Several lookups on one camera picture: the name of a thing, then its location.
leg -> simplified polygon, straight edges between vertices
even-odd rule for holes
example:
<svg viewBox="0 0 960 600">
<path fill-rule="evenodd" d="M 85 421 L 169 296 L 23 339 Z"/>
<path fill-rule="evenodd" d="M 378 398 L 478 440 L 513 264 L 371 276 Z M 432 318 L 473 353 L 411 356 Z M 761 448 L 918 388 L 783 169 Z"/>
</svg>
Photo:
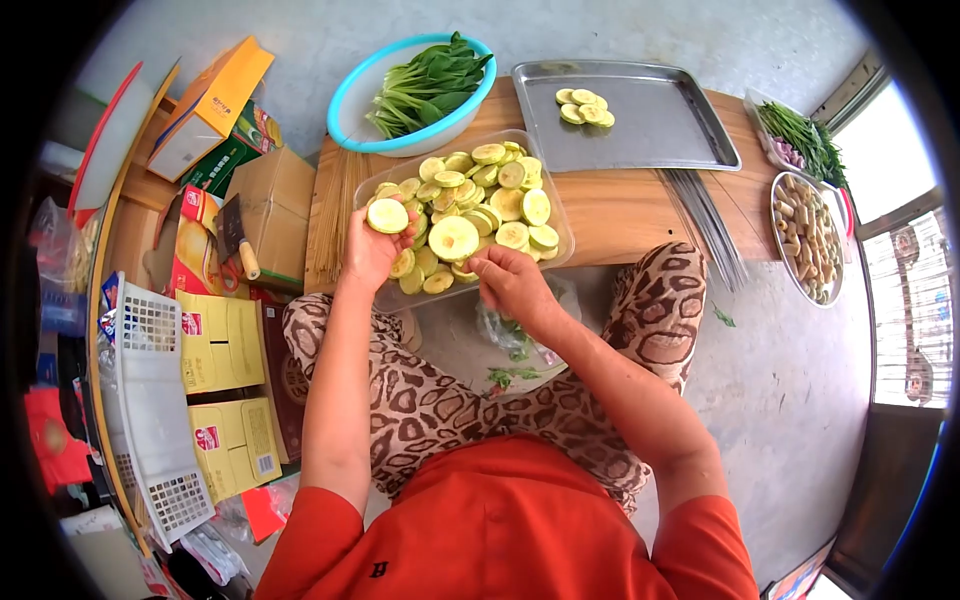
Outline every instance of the leg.
<svg viewBox="0 0 960 600">
<path fill-rule="evenodd" d="M 689 244 L 659 246 L 613 282 L 613 309 L 603 339 L 683 393 L 706 293 L 704 258 Z M 567 370 L 513 404 L 511 431 L 531 431 L 592 473 L 628 515 L 650 476 L 624 444 L 600 403 Z"/>
<path fill-rule="evenodd" d="M 311 294 L 283 313 L 287 346 L 312 379 L 331 296 Z M 400 345 L 400 319 L 371 314 L 371 470 L 378 489 L 395 498 L 427 458 L 483 438 L 481 397 Z"/>
</svg>

person's right hand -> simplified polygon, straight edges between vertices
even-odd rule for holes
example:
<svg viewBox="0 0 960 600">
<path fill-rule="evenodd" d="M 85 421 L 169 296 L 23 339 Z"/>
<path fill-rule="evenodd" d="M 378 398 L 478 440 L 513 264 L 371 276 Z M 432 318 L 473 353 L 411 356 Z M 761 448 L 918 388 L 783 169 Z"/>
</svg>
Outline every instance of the person's right hand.
<svg viewBox="0 0 960 600">
<path fill-rule="evenodd" d="M 464 264 L 464 272 L 480 276 L 480 298 L 490 310 L 516 319 L 538 342 L 546 343 L 566 314 L 529 254 L 490 245 Z"/>
</svg>

white plastic basket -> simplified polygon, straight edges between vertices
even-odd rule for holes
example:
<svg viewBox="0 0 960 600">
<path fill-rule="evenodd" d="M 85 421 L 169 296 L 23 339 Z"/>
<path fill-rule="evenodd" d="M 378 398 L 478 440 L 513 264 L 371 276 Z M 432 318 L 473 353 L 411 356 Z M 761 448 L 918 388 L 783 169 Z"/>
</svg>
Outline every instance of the white plastic basket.
<svg viewBox="0 0 960 600">
<path fill-rule="evenodd" d="M 180 304 L 127 283 L 123 273 L 118 276 L 117 394 L 105 396 L 115 403 L 105 406 L 110 440 L 125 492 L 130 497 L 132 473 L 156 540 L 170 552 L 170 544 L 214 515 L 193 452 L 180 381 Z M 110 423 L 117 412 L 121 432 Z"/>
</svg>

orange shirt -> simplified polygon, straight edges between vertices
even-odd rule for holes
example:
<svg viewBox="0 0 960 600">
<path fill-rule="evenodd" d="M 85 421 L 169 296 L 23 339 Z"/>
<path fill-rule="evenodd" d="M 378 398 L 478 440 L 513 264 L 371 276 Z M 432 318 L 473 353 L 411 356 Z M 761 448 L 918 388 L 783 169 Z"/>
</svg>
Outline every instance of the orange shirt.
<svg viewBox="0 0 960 600">
<path fill-rule="evenodd" d="M 304 488 L 260 580 L 268 598 L 751 598 L 730 500 L 660 521 L 653 556 L 586 471 L 530 436 L 427 461 L 364 533 L 333 492 Z"/>
</svg>

metal tray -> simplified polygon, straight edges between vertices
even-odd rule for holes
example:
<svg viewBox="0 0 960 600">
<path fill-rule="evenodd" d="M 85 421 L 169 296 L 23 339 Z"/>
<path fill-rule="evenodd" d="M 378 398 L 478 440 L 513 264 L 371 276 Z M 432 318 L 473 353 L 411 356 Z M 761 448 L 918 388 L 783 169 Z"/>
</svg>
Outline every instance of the metal tray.
<svg viewBox="0 0 960 600">
<path fill-rule="evenodd" d="M 793 281 L 793 284 L 797 287 L 797 290 L 804 296 L 804 298 L 806 298 L 811 304 L 813 304 L 817 308 L 830 308 L 834 304 L 836 304 L 837 300 L 840 298 L 840 290 L 843 287 L 844 266 L 841 265 L 840 268 L 837 269 L 836 280 L 827 284 L 827 286 L 830 286 L 829 287 L 830 298 L 829 300 L 827 300 L 826 304 L 821 304 L 819 302 L 814 301 L 810 296 L 806 294 L 806 292 L 804 291 L 804 288 L 801 286 L 800 282 L 797 280 L 797 276 L 793 275 L 793 271 L 790 270 L 790 265 L 788 265 L 786 262 L 786 255 L 783 253 L 783 243 L 780 241 L 780 236 L 777 234 L 777 221 L 776 221 L 776 217 L 774 217 L 774 210 L 775 210 L 774 201 L 777 199 L 777 192 L 775 192 L 774 189 L 776 189 L 777 185 L 780 183 L 780 180 L 782 180 L 783 176 L 785 175 L 788 175 L 788 172 L 784 171 L 783 173 L 780 173 L 779 175 L 777 175 L 774 178 L 773 185 L 770 186 L 770 227 L 773 229 L 773 232 L 774 232 L 774 241 L 777 242 L 777 250 L 780 251 L 780 262 L 783 263 L 783 268 L 786 269 L 787 274 L 790 276 L 790 280 Z M 806 178 L 794 177 L 794 180 L 816 189 L 816 186 L 813 185 L 812 182 Z M 827 207 L 827 212 L 830 215 L 830 220 L 833 222 L 833 234 L 836 235 L 837 234 L 836 218 L 838 215 L 836 213 L 836 210 L 830 206 L 830 203 L 827 201 L 827 199 L 824 199 L 824 205 Z"/>
<path fill-rule="evenodd" d="M 480 135 L 471 139 L 457 137 L 439 150 L 418 156 L 406 162 L 395 164 L 393 168 L 377 173 L 361 183 L 353 194 L 353 208 L 355 210 L 366 205 L 367 200 L 376 190 L 376 186 L 382 181 L 403 181 L 410 177 L 416 177 L 419 174 L 420 163 L 431 156 L 446 156 L 458 151 L 470 152 L 477 146 L 493 144 L 504 140 L 516 142 L 526 148 L 530 156 L 535 156 L 543 161 L 543 152 L 537 147 L 537 142 L 527 132 L 521 130 L 504 130 L 502 132 Z M 550 172 L 547 170 L 546 165 L 543 166 L 541 175 L 543 177 L 543 192 L 550 200 L 550 219 L 547 220 L 547 225 L 555 229 L 560 236 L 557 255 L 550 260 L 542 260 L 537 263 L 540 270 L 544 271 L 546 269 L 559 267 L 569 260 L 570 256 L 573 255 L 575 242 L 573 239 L 573 230 L 566 220 L 564 205 L 560 202 L 560 194 L 557 193 L 557 188 L 553 184 L 553 179 L 550 178 Z M 457 296 L 458 294 L 475 290 L 478 287 L 480 287 L 479 281 L 473 281 L 471 283 L 454 281 L 453 285 L 440 294 L 431 295 L 420 292 L 419 294 L 408 296 L 400 290 L 400 286 L 395 280 L 388 279 L 380 286 L 380 289 L 376 291 L 376 296 L 373 297 L 373 307 L 382 313 L 392 314 L 404 308 L 414 308 L 435 300 Z"/>
<path fill-rule="evenodd" d="M 518 64 L 513 77 L 523 122 L 554 173 L 741 167 L 713 105 L 683 69 L 623 60 L 544 60 Z M 603 96 L 616 123 L 602 129 L 561 119 L 554 94 L 563 87 Z"/>
</svg>

